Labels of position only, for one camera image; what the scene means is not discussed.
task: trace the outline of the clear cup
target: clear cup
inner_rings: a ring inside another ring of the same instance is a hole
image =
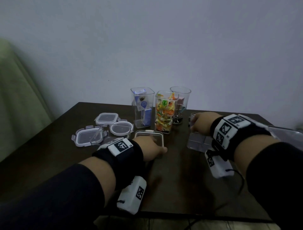
[[[155,92],[149,87],[131,88],[136,128],[151,126]]]
[[[165,134],[171,132],[173,116],[179,94],[172,91],[159,91],[155,102],[155,131]]]
[[[176,110],[173,118],[173,124],[182,124],[183,122],[183,115],[182,113],[187,108],[187,103],[189,100],[189,95],[191,93],[191,90],[189,88],[183,87],[183,86],[173,86],[170,88],[171,91],[174,93],[179,94],[179,99],[176,102]]]

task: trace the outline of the green curtain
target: green curtain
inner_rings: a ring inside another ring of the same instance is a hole
[[[0,38],[0,161],[53,118],[8,41]]]

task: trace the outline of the black and white pattern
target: black and white pattern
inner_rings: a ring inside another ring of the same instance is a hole
[[[123,140],[117,142],[114,144],[114,146],[116,146],[116,148],[120,151],[120,152],[123,152],[124,150],[130,148],[128,147]]]
[[[208,162],[210,167],[215,165],[214,160],[212,159],[212,157],[207,158],[207,162]]]
[[[227,122],[224,122],[224,124],[219,129],[224,135],[226,135],[231,129],[231,125]]]
[[[224,140],[224,136],[221,135],[221,134],[218,132],[217,137],[216,137],[216,141],[217,141],[220,145],[222,145],[223,140]]]
[[[142,199],[142,196],[143,196],[143,193],[144,193],[144,189],[141,188],[141,186],[139,186],[138,188],[138,191],[137,191],[137,194],[136,194],[136,197],[141,200]]]
[[[244,121],[244,119],[239,117],[239,116],[229,118],[228,120],[233,124],[237,124],[237,123],[240,123],[240,122]]]

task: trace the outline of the black sleeve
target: black sleeve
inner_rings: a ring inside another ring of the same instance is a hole
[[[282,229],[301,225],[303,152],[279,142],[262,150],[246,173],[248,190]]]
[[[100,182],[75,164],[27,195],[0,205],[0,229],[97,229],[104,207]]]

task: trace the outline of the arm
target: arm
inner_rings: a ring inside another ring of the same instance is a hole
[[[192,131],[209,135],[213,121],[221,115],[198,113]],[[248,190],[280,226],[289,228],[300,220],[303,205],[303,152],[271,136],[255,135],[236,148],[234,159]]]
[[[165,153],[150,137],[134,139],[143,159]],[[0,229],[87,229],[115,190],[106,161],[90,157],[47,180],[27,195],[0,206]]]

